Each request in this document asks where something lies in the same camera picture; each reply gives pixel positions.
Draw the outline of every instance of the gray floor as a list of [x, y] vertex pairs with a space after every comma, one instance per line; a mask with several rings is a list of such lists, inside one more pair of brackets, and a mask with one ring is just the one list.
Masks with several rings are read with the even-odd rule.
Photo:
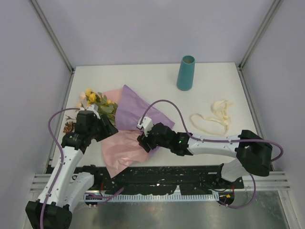
[[[249, 196], [236, 192], [234, 205]], [[72, 229], [288, 229], [277, 192], [258, 192], [243, 209], [216, 202], [107, 203], [73, 214]]]

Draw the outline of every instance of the cylindrical container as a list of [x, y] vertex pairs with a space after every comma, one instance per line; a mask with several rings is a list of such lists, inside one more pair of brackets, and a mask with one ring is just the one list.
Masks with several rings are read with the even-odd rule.
[[193, 86], [195, 71], [195, 58], [192, 56], [185, 56], [181, 60], [180, 69], [177, 79], [177, 87], [181, 91], [188, 91]]

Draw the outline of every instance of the white wall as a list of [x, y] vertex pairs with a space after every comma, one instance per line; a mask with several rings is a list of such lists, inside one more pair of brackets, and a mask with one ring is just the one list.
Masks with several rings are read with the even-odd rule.
[[305, 212], [305, 1], [286, 0], [245, 66], [266, 136], [285, 150], [286, 172]]
[[240, 62], [273, 0], [38, 0], [78, 65]]
[[28, 1], [0, 1], [0, 29], [0, 227], [20, 229], [70, 74]]

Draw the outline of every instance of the pink cloth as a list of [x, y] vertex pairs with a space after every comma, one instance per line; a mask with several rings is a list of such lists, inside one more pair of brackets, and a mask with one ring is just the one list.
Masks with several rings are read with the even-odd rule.
[[[123, 88], [102, 93], [114, 103], [121, 100]], [[102, 154], [110, 177], [114, 177], [133, 162], [144, 162], [148, 153], [139, 146], [138, 130], [119, 130], [115, 135], [102, 140]]]

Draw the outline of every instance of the tabletop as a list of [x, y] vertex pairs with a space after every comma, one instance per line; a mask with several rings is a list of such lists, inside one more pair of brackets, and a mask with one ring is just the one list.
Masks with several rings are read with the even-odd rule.
[[[227, 111], [232, 122], [226, 135], [238, 135], [243, 129], [256, 133], [235, 63], [196, 63], [193, 87], [189, 91], [180, 91], [176, 87], [179, 66], [179, 64], [142, 64], [77, 67], [66, 107], [74, 107], [79, 101], [81, 92], [87, 88], [102, 93], [127, 85], [148, 103], [159, 99], [167, 99], [175, 103], [184, 116], [188, 130], [192, 133], [207, 135], [192, 126], [189, 116], [200, 113], [216, 117], [211, 112], [211, 105], [222, 99], [234, 104]], [[184, 131], [174, 107], [167, 103], [159, 103], [154, 107], [175, 122], [174, 131]], [[66, 115], [73, 113], [75, 112], [65, 112]], [[224, 127], [215, 122], [198, 121], [198, 123], [210, 131], [218, 133], [224, 131]], [[62, 121], [61, 130], [64, 124], [65, 119]], [[58, 138], [60, 142], [63, 135], [61, 131]], [[58, 158], [59, 150], [56, 149], [52, 167], [55, 166]], [[219, 165], [232, 160], [231, 157], [208, 154], [182, 157], [171, 153], [168, 149], [160, 148], [147, 161], [133, 163], [132, 166], [206, 166]], [[101, 143], [95, 141], [87, 148], [78, 166], [91, 164], [98, 167], [105, 166]]]

